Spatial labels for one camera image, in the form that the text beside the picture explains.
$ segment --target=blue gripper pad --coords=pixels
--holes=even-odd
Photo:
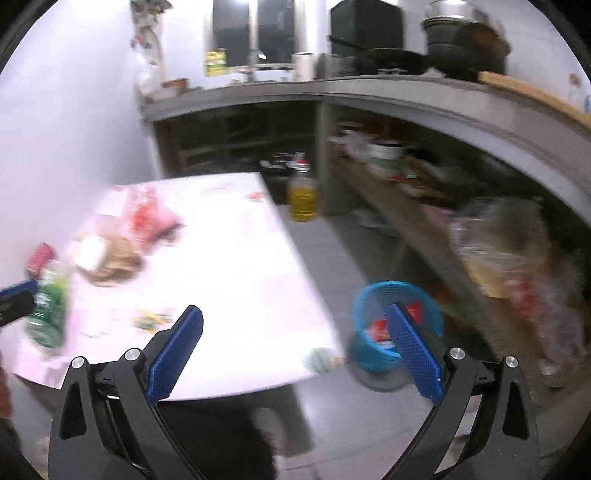
[[[400,353],[418,392],[439,405],[443,398],[441,366],[397,305],[388,308],[386,321],[394,347]]]
[[[148,369],[146,396],[152,406],[168,398],[203,333],[201,310],[192,306]]]
[[[35,295],[37,293],[37,281],[27,280],[25,282],[19,283],[18,285],[6,288],[5,290],[0,290],[0,300],[7,299],[8,297],[12,297],[13,295],[25,290],[28,290],[33,295]]]

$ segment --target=wooden board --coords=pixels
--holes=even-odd
[[[558,97],[534,87],[532,84],[518,80],[507,75],[499,75],[492,72],[480,72],[478,74],[478,81],[492,87],[508,90],[510,92],[519,93],[533,100],[543,103],[554,110],[559,111],[563,115],[577,122],[582,127],[591,131],[591,115],[576,109],[575,107],[563,102]]]

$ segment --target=white table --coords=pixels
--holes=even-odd
[[[312,349],[342,355],[331,315],[306,271],[268,194],[254,173],[186,177],[154,183],[186,225],[176,246],[159,244],[144,271],[114,288],[71,280],[66,341],[58,356],[21,339],[14,373],[60,388],[70,360],[118,359],[152,334],[133,325],[139,309],[201,308],[203,336],[170,397],[221,397],[291,384],[314,375]],[[110,190],[96,209],[108,208]]]

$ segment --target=shelf under counter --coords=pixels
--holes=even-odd
[[[427,221],[417,200],[407,196],[395,184],[375,177],[362,163],[338,158],[331,158],[330,163],[333,174],[379,211],[464,302],[494,354],[498,358],[514,355],[519,359],[539,414],[551,415],[553,408],[575,391],[590,391],[587,396],[591,397],[589,356],[569,375],[566,387],[553,390],[542,383],[531,326],[518,317],[508,301],[492,299],[480,292],[462,261],[451,250],[447,236]]]

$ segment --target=cooking oil bottle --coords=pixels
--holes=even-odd
[[[288,187],[291,217],[296,222],[308,222],[316,216],[316,180],[310,174],[310,162],[303,154],[295,155],[293,167],[295,173]]]

